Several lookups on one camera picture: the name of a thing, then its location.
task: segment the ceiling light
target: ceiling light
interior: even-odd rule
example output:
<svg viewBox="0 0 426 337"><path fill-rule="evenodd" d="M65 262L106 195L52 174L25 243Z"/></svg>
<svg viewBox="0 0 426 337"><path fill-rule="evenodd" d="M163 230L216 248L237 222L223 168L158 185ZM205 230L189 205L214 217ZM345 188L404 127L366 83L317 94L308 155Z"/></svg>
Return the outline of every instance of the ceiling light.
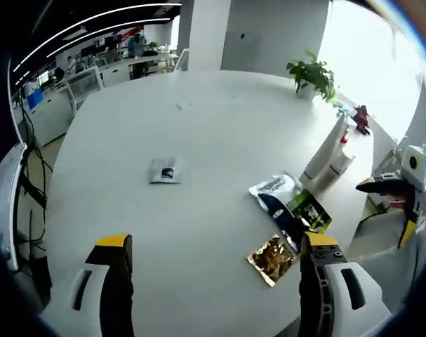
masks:
<svg viewBox="0 0 426 337"><path fill-rule="evenodd" d="M166 19L149 19L149 20L130 21L130 22L121 23L119 25L114 25L114 26L111 26L111 27L99 29L96 32L92 32L92 33L89 33L87 35L83 35L82 37L79 37L78 39L75 39L74 41L71 41L68 44L65 44L63 47L59 47L59 49L53 51L52 53L50 53L49 55L47 55L47 57L48 58L51 57L53 54L58 53L62 49L65 49L66 47L70 46L71 44L73 44L75 42L78 42L78 41L80 41L82 39L85 39L86 37L90 37L91 35L94 35L94 34L97 34L97 33L100 33L100 32L104 32L105 30L110 30L110 29L113 29L113 28L127 26L127 25L134 25L134 24L143 23L143 22L169 21L169 20L170 20L169 18L166 18Z"/></svg>
<svg viewBox="0 0 426 337"><path fill-rule="evenodd" d="M16 70L18 70L18 68L33 54L35 54L41 47L43 47L44 45L46 45L49 41L52 41L54 38L60 36L61 34L63 34L64 32L67 32L68 30L77 27L78 25L81 25L82 23L88 22L89 20L92 19L96 19L99 18L100 16L104 16L107 14L111 14L111 13L116 13L119 11L126 11L127 9L134 9L134 8L141 8L141 7L153 7L153 6L181 6L182 4L172 4L172 3L166 3L166 4L143 4L143 5L135 5L135 6L128 6L128 7L123 7L123 8L118 8L118 9L113 9L112 11L107 11L101 14L96 14L94 16L91 16L90 18L87 18L85 20L82 20L78 23L73 24L72 26L69 26L68 28L65 28L64 30L62 30L61 32L55 34L54 36L50 37L49 39L45 40L45 42L43 42L42 44L40 44L39 46L37 46L29 55L27 55L24 60L21 61L21 63L19 65L16 66L16 68L13 70L13 72L15 72Z"/></svg>

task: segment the blue object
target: blue object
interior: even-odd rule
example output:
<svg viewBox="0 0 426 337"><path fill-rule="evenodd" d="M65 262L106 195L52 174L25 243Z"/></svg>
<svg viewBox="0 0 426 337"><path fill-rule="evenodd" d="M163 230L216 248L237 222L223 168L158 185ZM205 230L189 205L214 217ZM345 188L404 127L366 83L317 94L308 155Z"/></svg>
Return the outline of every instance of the blue object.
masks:
<svg viewBox="0 0 426 337"><path fill-rule="evenodd" d="M43 95L41 88L38 88L33 93L27 96L27 103L29 104L29 109L33 109L43 100Z"/></svg>

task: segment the gold foil packet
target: gold foil packet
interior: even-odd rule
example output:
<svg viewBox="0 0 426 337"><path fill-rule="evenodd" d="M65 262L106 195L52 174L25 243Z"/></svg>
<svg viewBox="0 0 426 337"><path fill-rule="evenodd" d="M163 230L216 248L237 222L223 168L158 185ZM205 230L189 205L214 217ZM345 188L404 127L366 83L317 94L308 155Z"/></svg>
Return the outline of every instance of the gold foil packet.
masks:
<svg viewBox="0 0 426 337"><path fill-rule="evenodd" d="M274 286L292 266L295 257L283 240L274 235L261 248L247 256L247 261L255 267L267 284Z"/></svg>

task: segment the plant pot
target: plant pot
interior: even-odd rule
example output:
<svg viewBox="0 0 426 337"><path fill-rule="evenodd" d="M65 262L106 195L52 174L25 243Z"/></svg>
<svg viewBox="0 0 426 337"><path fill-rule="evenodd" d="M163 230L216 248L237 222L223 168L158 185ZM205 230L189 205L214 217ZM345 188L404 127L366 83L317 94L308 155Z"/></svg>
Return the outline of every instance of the plant pot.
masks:
<svg viewBox="0 0 426 337"><path fill-rule="evenodd" d="M306 86L306 88L300 89L300 91L298 91L297 95L298 95L298 97L300 97L304 100L312 101L312 99L315 97L316 93L317 92L314 88L314 85L308 84Z"/></svg>

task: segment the red object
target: red object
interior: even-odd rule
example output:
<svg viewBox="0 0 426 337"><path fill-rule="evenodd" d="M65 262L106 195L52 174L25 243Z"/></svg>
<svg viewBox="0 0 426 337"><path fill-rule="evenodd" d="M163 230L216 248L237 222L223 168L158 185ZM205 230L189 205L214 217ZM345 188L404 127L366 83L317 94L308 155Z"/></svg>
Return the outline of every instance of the red object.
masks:
<svg viewBox="0 0 426 337"><path fill-rule="evenodd" d="M367 107L365 105L361 105L360 107L355 107L354 109L357 111L353 117L353 120L357 123L356 128L363 135L370 135L370 131L368 130Z"/></svg>

